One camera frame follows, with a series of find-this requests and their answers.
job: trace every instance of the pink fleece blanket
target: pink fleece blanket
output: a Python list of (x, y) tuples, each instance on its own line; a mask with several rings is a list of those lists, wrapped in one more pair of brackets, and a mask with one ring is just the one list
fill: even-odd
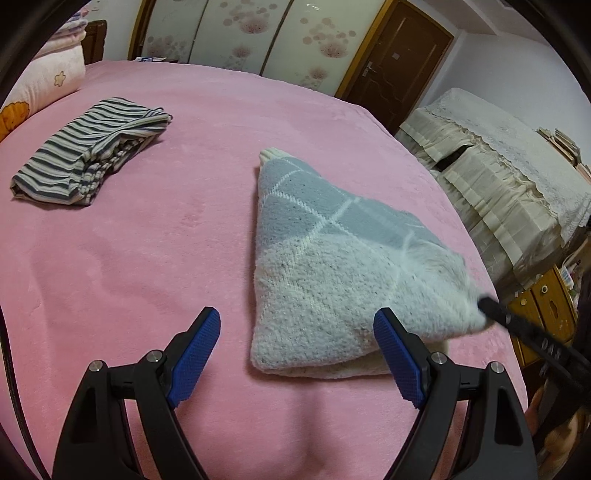
[[(122, 96), (174, 117), (160, 141), (105, 182), (85, 209), (13, 200), (12, 175), (53, 133), (101, 99)], [(33, 438), (48, 468), (76, 387), (94, 359), (136, 362), (203, 306), (222, 334), (193, 396), (177, 410), (212, 480), (384, 477), (416, 411), (391, 377), (289, 380), (249, 365), (258, 154), (275, 146), (331, 183), (417, 215), (493, 291), (476, 248), (431, 175), (366, 110), (240, 72), (101, 62), (80, 91), (0, 144), (0, 302)], [(500, 328), (451, 341), (450, 356), (504, 363), (525, 405)], [(449, 468), (459, 407), (438, 476)], [(139, 417), (129, 412), (144, 472), (157, 478)], [(6, 386), (0, 422), (18, 439)]]

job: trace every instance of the floral pattern door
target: floral pattern door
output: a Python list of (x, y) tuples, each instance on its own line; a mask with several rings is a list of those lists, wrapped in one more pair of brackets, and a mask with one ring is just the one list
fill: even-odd
[(144, 57), (187, 63), (207, 0), (157, 0), (144, 40)]
[(295, 0), (263, 76), (334, 95), (383, 3)]
[(289, 0), (209, 0), (189, 63), (260, 73)]

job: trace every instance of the headboard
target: headboard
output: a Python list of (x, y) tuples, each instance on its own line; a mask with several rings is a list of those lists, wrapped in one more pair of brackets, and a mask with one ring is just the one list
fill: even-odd
[(106, 20), (94, 20), (88, 23), (86, 26), (86, 37), (82, 40), (82, 51), (84, 52), (85, 65), (103, 59), (106, 35)]

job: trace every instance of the blue gripper pad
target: blue gripper pad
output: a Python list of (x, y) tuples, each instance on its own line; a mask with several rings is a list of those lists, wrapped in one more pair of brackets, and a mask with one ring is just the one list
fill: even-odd
[(421, 408), (426, 399), (421, 387), (421, 371), (381, 310), (374, 316), (374, 335), (403, 399)]
[(173, 408), (178, 407), (179, 403), (187, 400), (193, 393), (219, 336), (220, 314), (212, 309), (173, 368), (171, 388), (167, 397)]

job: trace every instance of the black cable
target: black cable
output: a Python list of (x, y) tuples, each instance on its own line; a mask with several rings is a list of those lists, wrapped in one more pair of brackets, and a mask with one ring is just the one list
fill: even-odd
[(10, 398), (12, 400), (12, 408), (17, 418), (18, 427), (21, 429), (22, 438), (25, 441), (29, 455), (37, 467), (39, 474), (43, 480), (51, 480), (43, 461), (39, 456), (39, 452), (35, 448), (33, 437), (29, 432), (27, 426), (27, 420), (22, 410), (21, 399), (18, 395), (17, 379), (14, 374), (14, 364), (12, 363), (12, 353), (10, 351), (10, 341), (8, 340), (8, 329), (6, 327), (6, 320), (4, 320), (4, 314), (2, 313), (2, 307), (0, 306), (0, 348), (2, 349), (2, 357), (4, 358), (4, 370), (6, 373), (6, 380), (8, 382), (8, 391), (10, 392)]

